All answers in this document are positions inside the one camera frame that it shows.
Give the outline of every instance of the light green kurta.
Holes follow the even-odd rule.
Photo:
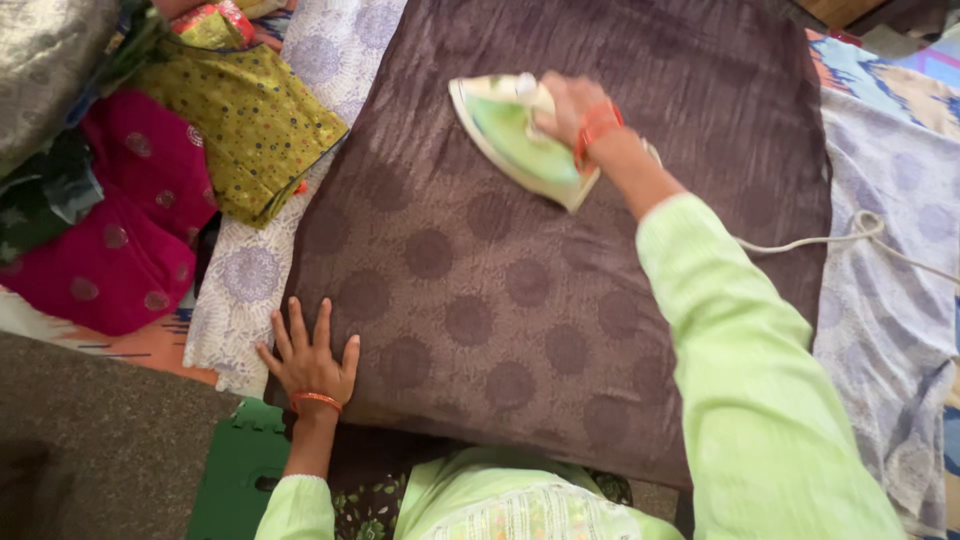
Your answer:
[[[860,463],[811,328],[693,195],[648,214],[636,250],[677,353],[699,539],[897,539],[904,533]],[[473,449],[416,467],[396,538],[679,539],[606,503],[577,467]],[[276,487],[259,540],[334,538],[323,480]]]

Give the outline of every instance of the white cord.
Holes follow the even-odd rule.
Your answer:
[[[875,224],[871,228],[867,228],[867,226],[864,224],[865,218],[874,220]],[[853,215],[852,227],[853,227],[854,233],[848,234],[846,236],[835,236],[832,238],[826,238],[826,237],[804,238],[803,240],[790,242],[785,246],[779,246],[776,248],[764,248],[764,247],[756,246],[746,240],[741,240],[740,238],[737,238],[736,241],[737,243],[740,244],[740,247],[742,247],[745,250],[752,251],[754,253],[777,254],[777,253],[785,253],[794,248],[799,248],[800,246],[805,246],[807,244],[826,244],[828,242],[852,242],[854,240],[868,239],[874,242],[888,255],[893,256],[895,258],[899,258],[900,260],[903,260],[910,264],[913,264],[917,268],[922,268],[923,270],[926,270],[931,274],[936,274],[937,276],[940,276],[945,280],[950,280],[956,285],[960,285],[960,278],[957,278],[956,276],[952,276],[942,270],[933,268],[932,266],[927,266],[926,264],[923,264],[918,260],[909,258],[906,255],[898,252],[897,250],[881,242],[878,237],[880,233],[883,232],[883,229],[886,227],[886,225],[883,223],[883,219],[880,216],[876,215],[875,213],[869,210],[861,210],[857,212],[856,214]]]

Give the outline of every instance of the woman's left arm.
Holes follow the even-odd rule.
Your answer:
[[[330,352],[330,311],[330,301],[324,299],[311,344],[303,324],[300,301],[291,298],[289,335],[283,328],[279,312],[274,311],[271,315],[276,347],[284,361],[276,359],[263,343],[257,343],[256,350],[288,396],[314,392],[343,405],[353,394],[360,358],[360,336],[354,335],[348,341],[343,364],[337,363]],[[339,413],[332,405],[310,399],[298,400],[297,407],[299,417],[294,424],[290,457],[283,469],[283,479],[274,488],[267,511],[260,520],[256,540],[334,538],[333,504],[326,474]]]

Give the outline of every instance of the bracelet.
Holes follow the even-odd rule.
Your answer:
[[[317,394],[314,392],[297,392],[296,394],[290,396],[290,408],[293,409],[294,412],[298,412],[298,400],[317,400],[318,402],[324,402],[325,404],[337,409],[337,414],[343,414],[344,412],[344,406],[340,405],[337,400],[334,400],[329,396],[325,396],[324,394]]]
[[[610,130],[620,128],[623,128],[623,116],[610,99],[594,105],[584,113],[580,119],[576,145],[573,147],[573,164],[578,172],[592,170],[593,165],[587,160],[587,147]]]

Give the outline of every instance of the woman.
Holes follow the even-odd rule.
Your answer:
[[[698,538],[901,539],[896,514],[860,463],[850,423],[807,352],[811,328],[754,267],[716,215],[615,120],[603,88],[547,73],[555,116],[536,118],[622,191],[639,223],[636,250],[673,333]],[[258,351],[288,394],[345,404],[360,355],[354,335],[337,364],[324,300],[313,345],[296,299],[291,336],[273,314],[277,347]],[[335,405],[296,399],[293,448],[260,523],[260,539],[334,537],[324,481]],[[584,470],[545,458],[470,449],[414,468],[396,538],[679,539],[673,526],[608,503]]]

